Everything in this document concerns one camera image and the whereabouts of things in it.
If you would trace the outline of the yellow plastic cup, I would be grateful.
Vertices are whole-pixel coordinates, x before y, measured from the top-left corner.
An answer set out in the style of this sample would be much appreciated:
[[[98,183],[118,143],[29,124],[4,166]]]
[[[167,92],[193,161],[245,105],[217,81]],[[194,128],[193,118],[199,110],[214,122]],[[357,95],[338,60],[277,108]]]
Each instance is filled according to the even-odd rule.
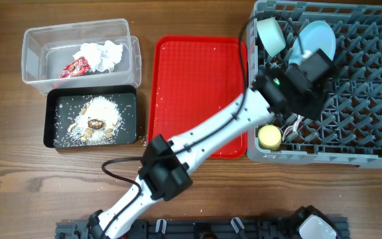
[[[277,126],[264,125],[257,132],[259,146],[262,149],[275,151],[282,143],[282,133]]]

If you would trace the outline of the light blue plate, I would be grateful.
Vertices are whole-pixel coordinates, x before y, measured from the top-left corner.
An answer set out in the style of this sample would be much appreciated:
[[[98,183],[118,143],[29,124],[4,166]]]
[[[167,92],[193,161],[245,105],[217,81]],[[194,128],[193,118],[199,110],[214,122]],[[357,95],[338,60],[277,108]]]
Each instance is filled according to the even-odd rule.
[[[314,21],[307,25],[299,34],[303,50],[311,50],[313,54],[322,50],[330,60],[334,59],[336,51],[336,37],[331,27],[324,21]],[[298,39],[292,46],[289,64],[302,64],[301,51]]]

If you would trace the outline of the white plastic spoon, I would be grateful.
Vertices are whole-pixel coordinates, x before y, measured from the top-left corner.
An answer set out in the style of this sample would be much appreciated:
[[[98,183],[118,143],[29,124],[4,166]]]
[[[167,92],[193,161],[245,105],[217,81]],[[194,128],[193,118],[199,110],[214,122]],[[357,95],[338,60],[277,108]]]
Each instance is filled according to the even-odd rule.
[[[287,136],[288,136],[290,133],[295,132],[296,129],[297,129],[297,127],[296,127],[295,125],[290,125],[290,126],[288,126],[288,127],[284,130],[284,132],[283,132],[282,140],[284,141],[284,140],[287,138]]]
[[[293,131],[297,131],[301,121],[304,119],[304,116],[301,116],[301,115],[298,115],[296,121],[294,122],[293,126],[292,126],[292,130]]]

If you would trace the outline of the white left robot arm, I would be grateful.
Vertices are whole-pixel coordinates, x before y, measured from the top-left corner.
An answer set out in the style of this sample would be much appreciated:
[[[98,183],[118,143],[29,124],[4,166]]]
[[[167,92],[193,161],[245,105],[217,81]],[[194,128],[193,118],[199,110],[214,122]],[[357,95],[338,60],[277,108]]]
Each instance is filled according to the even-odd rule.
[[[120,238],[150,206],[169,201],[191,184],[191,174],[215,151],[242,133],[293,112],[317,120],[328,93],[325,81],[336,67],[323,50],[286,70],[268,68],[250,87],[200,125],[168,140],[153,138],[139,158],[142,167],[131,188],[108,210],[88,219],[93,238]]]

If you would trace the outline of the green bowl with food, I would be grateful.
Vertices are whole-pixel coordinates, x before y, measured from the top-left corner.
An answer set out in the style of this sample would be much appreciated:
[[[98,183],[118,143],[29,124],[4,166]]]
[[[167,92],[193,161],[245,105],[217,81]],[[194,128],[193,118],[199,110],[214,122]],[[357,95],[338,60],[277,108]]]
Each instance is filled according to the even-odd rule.
[[[268,55],[275,57],[286,46],[284,34],[274,17],[257,21],[257,32]]]

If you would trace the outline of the white tissue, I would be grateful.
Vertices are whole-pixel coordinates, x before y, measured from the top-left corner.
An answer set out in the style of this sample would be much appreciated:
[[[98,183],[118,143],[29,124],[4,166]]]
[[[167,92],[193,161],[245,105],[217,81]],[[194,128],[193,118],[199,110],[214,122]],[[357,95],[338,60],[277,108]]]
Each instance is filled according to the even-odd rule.
[[[123,56],[123,44],[115,44],[110,40],[104,44],[84,43],[73,57],[75,60],[83,57],[88,62],[89,72],[113,72]]]

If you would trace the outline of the red candy wrapper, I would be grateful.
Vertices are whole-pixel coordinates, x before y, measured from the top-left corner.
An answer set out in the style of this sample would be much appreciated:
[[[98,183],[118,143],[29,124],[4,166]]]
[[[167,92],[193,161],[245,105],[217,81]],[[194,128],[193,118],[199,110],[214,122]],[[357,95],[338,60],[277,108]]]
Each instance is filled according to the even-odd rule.
[[[88,61],[83,57],[79,57],[69,65],[63,68],[60,78],[72,78],[82,76],[90,70]]]

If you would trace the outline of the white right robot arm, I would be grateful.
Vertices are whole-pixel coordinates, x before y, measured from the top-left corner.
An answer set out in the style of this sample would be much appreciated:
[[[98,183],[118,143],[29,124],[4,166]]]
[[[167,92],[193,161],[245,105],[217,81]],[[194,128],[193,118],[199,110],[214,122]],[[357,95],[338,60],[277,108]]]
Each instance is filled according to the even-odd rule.
[[[312,205],[302,206],[290,217],[289,226],[301,239],[340,239],[335,224]]]

